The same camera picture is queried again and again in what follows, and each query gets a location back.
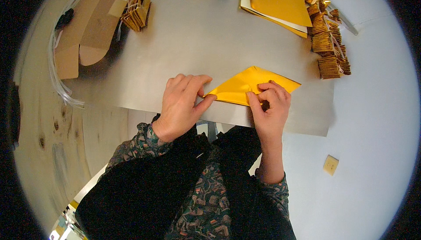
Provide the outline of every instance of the cardboard box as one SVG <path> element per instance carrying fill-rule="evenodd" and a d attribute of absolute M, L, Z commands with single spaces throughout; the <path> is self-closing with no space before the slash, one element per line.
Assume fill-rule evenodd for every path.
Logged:
<path fill-rule="evenodd" d="M 105 56 L 126 5 L 127 0 L 79 1 L 55 49 L 60 79 L 77 78 L 79 62 L 90 66 Z"/>

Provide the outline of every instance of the patterned shirt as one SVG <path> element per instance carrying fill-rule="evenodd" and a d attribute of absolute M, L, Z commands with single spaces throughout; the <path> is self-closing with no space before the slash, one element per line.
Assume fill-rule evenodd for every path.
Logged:
<path fill-rule="evenodd" d="M 133 139 L 117 147 L 105 173 L 121 162 L 135 158 L 159 157 L 171 149 L 172 143 L 162 142 L 153 132 L 151 124 L 140 123 L 137 128 L 139 131 Z M 211 145 L 211 148 L 206 167 L 200 174 L 196 186 L 190 190 L 180 206 L 165 240 L 229 239 L 231 218 L 227 190 L 217 160 L 220 149 L 215 145 Z M 289 194 L 285 176 L 278 184 L 263 184 L 267 197 L 289 220 Z"/>

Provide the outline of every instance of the small wooden block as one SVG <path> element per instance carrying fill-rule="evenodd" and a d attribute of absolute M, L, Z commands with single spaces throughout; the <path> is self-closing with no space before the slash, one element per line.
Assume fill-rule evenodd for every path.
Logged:
<path fill-rule="evenodd" d="M 336 167 L 338 166 L 338 163 L 339 163 L 339 160 L 328 155 L 325 161 L 325 165 L 323 166 L 323 169 L 325 170 L 325 172 L 330 174 L 330 176 L 333 176 L 335 173 Z"/>

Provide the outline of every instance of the table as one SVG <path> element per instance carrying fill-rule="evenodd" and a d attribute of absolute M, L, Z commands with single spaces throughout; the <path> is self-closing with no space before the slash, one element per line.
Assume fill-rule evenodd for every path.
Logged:
<path fill-rule="evenodd" d="M 320 56 L 310 51 L 310 38 L 239 9 L 239 0 L 151 1 L 148 27 L 129 33 L 101 79 L 65 81 L 76 98 L 160 112 L 166 81 L 178 73 L 213 77 L 207 93 L 256 65 L 302 84 L 292 93 L 285 131 L 327 135 L 334 120 L 334 82 L 319 78 Z M 201 119 L 251 124 L 249 107 L 223 102 L 214 102 Z"/>

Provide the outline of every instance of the person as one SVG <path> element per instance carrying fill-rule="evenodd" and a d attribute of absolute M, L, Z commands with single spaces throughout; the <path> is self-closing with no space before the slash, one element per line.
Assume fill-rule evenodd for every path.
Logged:
<path fill-rule="evenodd" d="M 209 143 L 196 122 L 216 96 L 195 100 L 211 80 L 168 80 L 161 114 L 118 146 L 78 206 L 88 239 L 295 239 L 282 163 L 290 94 L 274 81 L 259 84 L 260 94 L 247 92 L 255 128 L 235 126 Z"/>

